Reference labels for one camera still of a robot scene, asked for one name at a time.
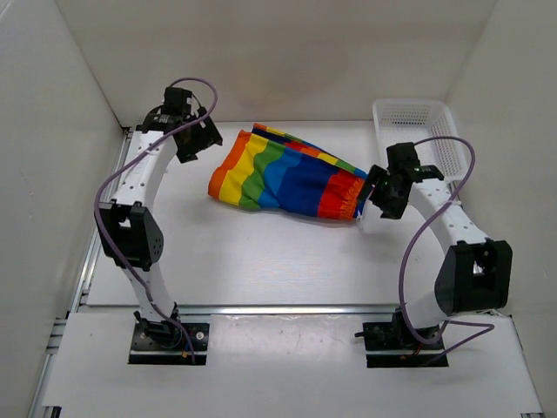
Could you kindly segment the rainbow striped shorts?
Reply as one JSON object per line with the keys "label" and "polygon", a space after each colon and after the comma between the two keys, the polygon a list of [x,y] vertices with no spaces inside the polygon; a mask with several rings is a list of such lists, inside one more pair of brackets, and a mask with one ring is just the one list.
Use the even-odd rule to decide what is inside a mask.
{"label": "rainbow striped shorts", "polygon": [[240,131],[214,171],[208,195],[245,210],[355,220],[367,174],[329,152],[268,126]]}

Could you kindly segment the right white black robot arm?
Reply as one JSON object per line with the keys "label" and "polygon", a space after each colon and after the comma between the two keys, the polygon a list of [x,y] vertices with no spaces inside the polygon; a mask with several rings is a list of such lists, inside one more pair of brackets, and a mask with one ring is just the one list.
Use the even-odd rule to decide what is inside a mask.
{"label": "right white black robot arm", "polygon": [[[424,223],[410,239],[399,267],[399,306],[391,337],[399,347],[437,343],[453,317],[503,308],[508,302],[513,250],[494,240],[464,212],[455,192],[435,165],[420,162],[413,142],[386,149],[388,166],[373,165],[358,196],[365,208],[377,207],[384,219],[401,219],[413,206]],[[406,266],[420,235],[430,230],[444,253],[433,289],[408,302]]]}

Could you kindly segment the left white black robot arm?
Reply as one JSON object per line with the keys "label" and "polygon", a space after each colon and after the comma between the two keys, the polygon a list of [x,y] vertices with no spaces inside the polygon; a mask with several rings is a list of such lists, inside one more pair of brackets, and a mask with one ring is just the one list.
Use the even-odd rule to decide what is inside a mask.
{"label": "left white black robot arm", "polygon": [[162,104],[144,118],[136,156],[100,188],[105,190],[116,178],[122,179],[121,185],[107,200],[96,196],[94,201],[104,254],[131,283],[141,331],[163,350],[181,349],[188,355],[194,354],[194,346],[164,283],[159,266],[164,235],[151,208],[173,159],[189,163],[207,148],[222,145],[212,110],[177,82],[167,86]]}

